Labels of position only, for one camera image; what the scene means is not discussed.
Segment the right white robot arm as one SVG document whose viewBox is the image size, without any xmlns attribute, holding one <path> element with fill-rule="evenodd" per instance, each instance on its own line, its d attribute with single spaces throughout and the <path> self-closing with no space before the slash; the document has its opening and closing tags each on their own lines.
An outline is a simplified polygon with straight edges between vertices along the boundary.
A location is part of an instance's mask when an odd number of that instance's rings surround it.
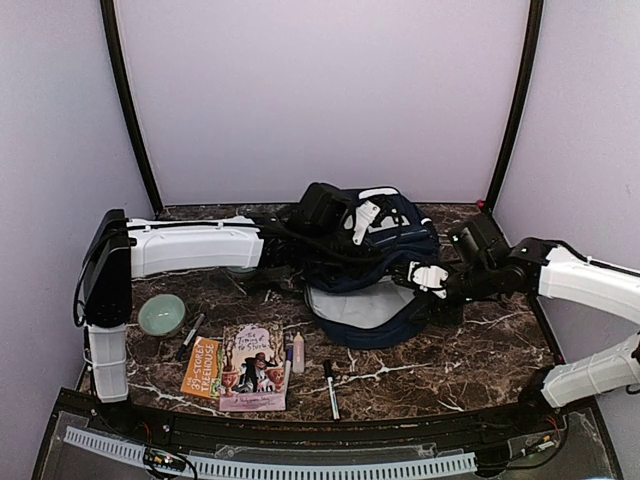
<svg viewBox="0 0 640 480">
<path fill-rule="evenodd" d="M 514 293 L 569 301 L 632 323 L 639 321 L 639 273 L 579 253 L 560 240 L 527 237 L 509 245 L 489 218 L 478 215 L 448 234 L 462 266 L 413 261 L 401 278 L 434 312 Z M 534 432 L 574 401 L 624 387 L 639 391 L 639 336 L 586 358 L 536 371 L 510 413 L 521 434 Z"/>
</svg>

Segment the navy blue student backpack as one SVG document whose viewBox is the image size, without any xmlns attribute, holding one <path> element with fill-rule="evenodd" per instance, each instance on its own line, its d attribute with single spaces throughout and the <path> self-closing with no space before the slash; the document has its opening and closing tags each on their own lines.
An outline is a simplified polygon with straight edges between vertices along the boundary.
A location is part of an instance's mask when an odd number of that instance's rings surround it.
<svg viewBox="0 0 640 480">
<path fill-rule="evenodd" d="M 355 350 L 390 348 L 423 330 L 423 324 L 410 320 L 414 290 L 396 284 L 392 272 L 410 261 L 439 265 L 440 242 L 433 222 L 394 187 L 340 189 L 321 182 L 307 187 L 284 222 L 299 235 L 340 233 L 351 239 L 344 220 L 365 199 L 379 196 L 389 197 L 403 220 L 400 228 L 369 234 L 362 244 L 379 248 L 384 261 L 349 270 L 313 267 L 304 262 L 303 243 L 294 255 L 318 326 L 333 342 Z"/>
</svg>

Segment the pink Shrew paperback book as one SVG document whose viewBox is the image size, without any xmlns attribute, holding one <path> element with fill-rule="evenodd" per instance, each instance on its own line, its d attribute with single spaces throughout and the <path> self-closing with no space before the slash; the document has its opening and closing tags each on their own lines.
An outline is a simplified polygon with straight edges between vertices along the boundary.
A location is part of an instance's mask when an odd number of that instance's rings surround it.
<svg viewBox="0 0 640 480">
<path fill-rule="evenodd" d="M 226 326 L 219 410 L 225 413 L 284 411 L 285 360 L 281 322 Z"/>
</svg>

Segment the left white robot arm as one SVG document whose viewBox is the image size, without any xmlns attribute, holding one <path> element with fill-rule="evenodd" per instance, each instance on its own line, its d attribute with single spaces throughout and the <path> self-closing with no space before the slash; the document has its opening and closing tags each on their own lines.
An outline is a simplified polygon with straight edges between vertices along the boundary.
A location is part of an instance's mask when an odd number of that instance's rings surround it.
<svg viewBox="0 0 640 480">
<path fill-rule="evenodd" d="M 381 208 L 326 183 L 307 187 L 284 212 L 221 220 L 148 221 L 108 211 L 82 262 L 74 290 L 76 326 L 86 329 L 101 417 L 120 436 L 141 427 L 129 397 L 126 323 L 135 279 L 173 271 L 257 270 L 329 263 L 370 267 L 383 259 L 365 243 Z"/>
</svg>

